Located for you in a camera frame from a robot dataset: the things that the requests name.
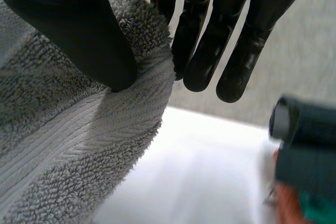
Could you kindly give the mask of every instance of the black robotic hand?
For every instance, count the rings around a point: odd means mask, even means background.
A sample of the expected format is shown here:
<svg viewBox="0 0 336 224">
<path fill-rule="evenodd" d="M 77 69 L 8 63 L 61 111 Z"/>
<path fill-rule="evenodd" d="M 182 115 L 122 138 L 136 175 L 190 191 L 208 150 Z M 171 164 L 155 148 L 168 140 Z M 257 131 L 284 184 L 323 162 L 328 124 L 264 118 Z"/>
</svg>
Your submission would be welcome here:
<svg viewBox="0 0 336 224">
<path fill-rule="evenodd" d="M 194 92 L 206 89 L 246 0 L 214 0 L 213 11 L 199 45 L 210 0 L 184 0 L 172 51 L 176 79 Z M 295 0 L 251 0 L 236 47 L 218 82 L 217 96 L 228 103 L 243 95 L 258 57 L 277 20 Z M 170 22 L 175 0 L 151 0 Z"/>
<path fill-rule="evenodd" d="M 130 87 L 137 66 L 108 0 L 4 0 L 53 41 L 78 69 L 113 91 Z"/>
</svg>

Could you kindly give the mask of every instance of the gray wall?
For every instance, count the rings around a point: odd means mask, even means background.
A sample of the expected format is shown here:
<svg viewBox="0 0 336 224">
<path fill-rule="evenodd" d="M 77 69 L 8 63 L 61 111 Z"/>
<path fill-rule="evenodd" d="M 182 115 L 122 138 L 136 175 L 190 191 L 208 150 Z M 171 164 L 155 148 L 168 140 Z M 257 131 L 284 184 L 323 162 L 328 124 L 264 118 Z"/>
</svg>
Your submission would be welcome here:
<svg viewBox="0 0 336 224">
<path fill-rule="evenodd" d="M 177 0 L 172 35 L 182 4 L 183 0 Z M 239 36 L 247 8 L 248 4 L 209 87 L 204 92 L 192 93 L 182 82 L 177 82 L 170 105 L 267 125 L 272 107 L 282 93 L 336 104 L 336 0 L 296 0 L 275 26 L 241 100 L 226 104 L 217 98 L 215 88 Z"/>
</svg>

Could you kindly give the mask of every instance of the gray towel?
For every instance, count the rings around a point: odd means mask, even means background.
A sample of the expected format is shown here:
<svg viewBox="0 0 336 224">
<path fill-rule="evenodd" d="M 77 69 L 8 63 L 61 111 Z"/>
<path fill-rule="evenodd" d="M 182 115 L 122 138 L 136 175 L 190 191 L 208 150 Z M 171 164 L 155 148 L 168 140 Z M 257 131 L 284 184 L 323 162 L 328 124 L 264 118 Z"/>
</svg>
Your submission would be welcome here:
<svg viewBox="0 0 336 224">
<path fill-rule="evenodd" d="M 112 93 L 0 0 L 1 223 L 89 223 L 149 146 L 174 82 L 169 31 L 145 0 L 110 0 L 139 65 Z"/>
</svg>

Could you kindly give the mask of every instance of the orange object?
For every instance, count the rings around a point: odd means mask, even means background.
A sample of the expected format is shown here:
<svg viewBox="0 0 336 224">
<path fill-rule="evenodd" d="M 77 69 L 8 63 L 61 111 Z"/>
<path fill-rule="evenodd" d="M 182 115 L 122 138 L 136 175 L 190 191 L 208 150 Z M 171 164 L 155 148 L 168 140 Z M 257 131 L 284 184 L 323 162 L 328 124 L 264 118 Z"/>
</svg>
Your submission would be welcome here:
<svg viewBox="0 0 336 224">
<path fill-rule="evenodd" d="M 278 152 L 274 152 L 273 161 L 277 160 Z M 290 186 L 276 183 L 277 224 L 313 224 L 303 219 L 298 194 Z"/>
</svg>

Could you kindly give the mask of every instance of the white table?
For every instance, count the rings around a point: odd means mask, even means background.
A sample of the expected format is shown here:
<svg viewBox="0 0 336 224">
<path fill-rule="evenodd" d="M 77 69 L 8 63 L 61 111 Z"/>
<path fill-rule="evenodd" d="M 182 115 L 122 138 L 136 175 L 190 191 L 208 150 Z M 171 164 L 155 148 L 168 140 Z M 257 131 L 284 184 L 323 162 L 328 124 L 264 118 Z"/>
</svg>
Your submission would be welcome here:
<svg viewBox="0 0 336 224">
<path fill-rule="evenodd" d="M 167 108 L 158 136 L 96 223 L 275 223 L 262 203 L 277 147 L 267 129 Z"/>
</svg>

